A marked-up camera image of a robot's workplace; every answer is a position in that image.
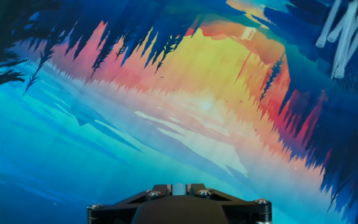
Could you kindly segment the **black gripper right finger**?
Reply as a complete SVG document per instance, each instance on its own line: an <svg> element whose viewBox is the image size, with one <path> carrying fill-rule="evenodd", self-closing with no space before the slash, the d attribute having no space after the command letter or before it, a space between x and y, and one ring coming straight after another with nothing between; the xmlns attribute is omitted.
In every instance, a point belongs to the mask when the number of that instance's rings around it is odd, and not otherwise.
<svg viewBox="0 0 358 224"><path fill-rule="evenodd" d="M264 198L246 201L204 184L188 184L187 195L217 203L228 223L272 223L272 204Z"/></svg>

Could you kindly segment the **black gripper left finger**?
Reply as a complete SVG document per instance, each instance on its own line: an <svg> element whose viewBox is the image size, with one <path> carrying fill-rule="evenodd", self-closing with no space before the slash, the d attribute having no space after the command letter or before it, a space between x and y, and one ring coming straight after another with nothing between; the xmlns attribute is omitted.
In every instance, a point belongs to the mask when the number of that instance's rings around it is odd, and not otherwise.
<svg viewBox="0 0 358 224"><path fill-rule="evenodd" d="M154 185L113 205L96 203L87 207L87 224L131 223L138 208L145 202L171 196L172 185Z"/></svg>

